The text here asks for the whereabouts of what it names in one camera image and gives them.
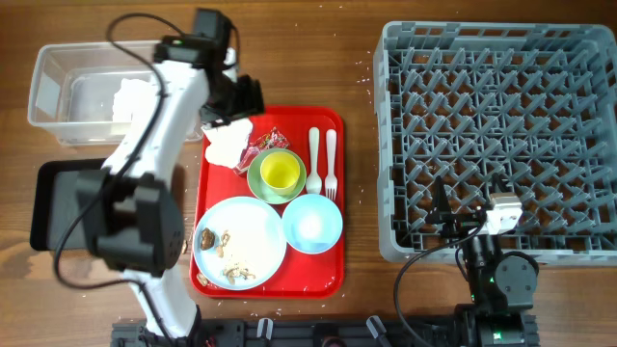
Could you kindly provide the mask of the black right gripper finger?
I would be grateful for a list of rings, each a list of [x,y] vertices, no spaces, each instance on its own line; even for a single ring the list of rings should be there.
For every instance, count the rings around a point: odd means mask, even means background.
[[[511,194],[512,189],[507,185],[505,176],[501,173],[494,173],[491,178],[491,195]]]
[[[432,197],[431,208],[425,219],[426,223],[429,225],[452,224],[452,209],[441,176],[435,178]]]

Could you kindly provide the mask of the white paper napkin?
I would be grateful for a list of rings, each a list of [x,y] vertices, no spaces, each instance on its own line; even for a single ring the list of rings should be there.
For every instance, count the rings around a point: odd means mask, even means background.
[[[149,82],[123,78],[120,89],[114,94],[112,121],[147,120],[154,110],[156,93],[156,87]]]
[[[205,160],[212,165],[235,168],[240,163],[253,128],[249,119],[236,120],[230,125],[211,129],[203,125],[202,132],[209,142],[204,153]]]

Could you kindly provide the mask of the red candy wrapper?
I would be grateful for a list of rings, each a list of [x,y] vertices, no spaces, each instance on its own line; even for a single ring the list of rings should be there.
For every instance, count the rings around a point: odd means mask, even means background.
[[[280,130],[277,127],[273,127],[269,132],[249,143],[242,153],[240,162],[233,168],[233,171],[237,175],[241,175],[249,169],[253,160],[261,152],[271,148],[288,148],[289,145],[289,141]]]

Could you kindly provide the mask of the green plastic saucer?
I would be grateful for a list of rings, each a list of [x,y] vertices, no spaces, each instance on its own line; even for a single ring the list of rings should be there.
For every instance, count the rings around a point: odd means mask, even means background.
[[[304,189],[307,170],[293,151],[271,148],[261,152],[247,172],[248,186],[258,199],[270,204],[284,204]]]

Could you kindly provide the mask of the yellow plastic cup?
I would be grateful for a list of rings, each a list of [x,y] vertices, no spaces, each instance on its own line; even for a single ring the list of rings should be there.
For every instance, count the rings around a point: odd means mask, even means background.
[[[268,154],[260,165],[260,175],[266,185],[277,195],[292,192],[300,178],[300,164],[288,151]]]

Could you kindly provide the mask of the white plastic fork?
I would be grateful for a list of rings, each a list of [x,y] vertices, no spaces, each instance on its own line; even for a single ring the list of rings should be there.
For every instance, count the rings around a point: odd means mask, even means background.
[[[337,192],[337,178],[335,176],[335,155],[336,155],[337,134],[334,129],[326,133],[328,174],[325,178],[325,193],[330,200],[335,200]]]

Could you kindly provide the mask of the white plastic spoon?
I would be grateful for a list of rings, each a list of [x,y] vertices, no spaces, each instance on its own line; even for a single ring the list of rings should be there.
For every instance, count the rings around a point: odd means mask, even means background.
[[[308,132],[310,173],[306,181],[308,194],[319,194],[322,189],[322,179],[318,173],[318,154],[320,144],[320,131],[312,127]]]

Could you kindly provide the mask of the light blue bowl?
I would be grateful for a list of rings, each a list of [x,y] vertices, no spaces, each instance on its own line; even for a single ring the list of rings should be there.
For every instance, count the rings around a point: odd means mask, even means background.
[[[302,254],[322,254],[340,239],[343,218],[338,206],[328,198],[306,194],[291,201],[282,214],[287,243]]]

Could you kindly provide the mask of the brown food scrap chunk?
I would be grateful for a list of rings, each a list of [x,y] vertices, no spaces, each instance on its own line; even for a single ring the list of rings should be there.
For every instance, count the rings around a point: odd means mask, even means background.
[[[215,242],[216,242],[216,234],[211,229],[206,227],[201,232],[201,243],[200,243],[201,249],[203,251],[209,250],[214,246]]]

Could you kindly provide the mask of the light blue dinner plate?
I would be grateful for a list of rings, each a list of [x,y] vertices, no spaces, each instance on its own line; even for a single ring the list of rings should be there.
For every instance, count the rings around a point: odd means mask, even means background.
[[[207,209],[192,241],[198,273],[231,291],[253,289],[271,279],[286,249],[279,213],[250,197],[225,199]]]

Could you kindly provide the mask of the pile of rice grains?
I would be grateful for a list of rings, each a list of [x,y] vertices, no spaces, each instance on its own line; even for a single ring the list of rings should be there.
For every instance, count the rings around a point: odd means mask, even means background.
[[[269,267],[267,242],[261,235],[242,229],[231,229],[224,246],[225,270],[246,270],[261,276]]]

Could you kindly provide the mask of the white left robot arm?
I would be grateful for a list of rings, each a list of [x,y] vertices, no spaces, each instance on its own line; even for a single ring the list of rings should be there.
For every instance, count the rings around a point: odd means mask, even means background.
[[[163,37],[144,62],[158,88],[147,123],[76,181],[70,227],[81,227],[88,252],[131,286],[147,316],[139,338],[151,345],[193,345],[201,323],[176,267],[184,224],[172,180],[186,133],[194,120],[217,128],[264,111],[259,82],[237,76],[239,61],[227,58],[238,38],[231,20],[211,9],[197,10],[190,33]]]

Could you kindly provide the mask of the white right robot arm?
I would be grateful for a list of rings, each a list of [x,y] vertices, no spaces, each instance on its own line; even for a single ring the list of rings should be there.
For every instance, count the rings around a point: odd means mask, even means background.
[[[448,339],[453,346],[538,346],[540,337],[533,308],[539,265],[528,254],[504,252],[499,237],[511,231],[523,214],[520,198],[499,175],[492,178],[487,204],[470,213],[456,214],[448,202],[443,179],[436,177],[427,216],[429,225],[442,229],[441,236],[460,246],[470,305],[455,308]]]

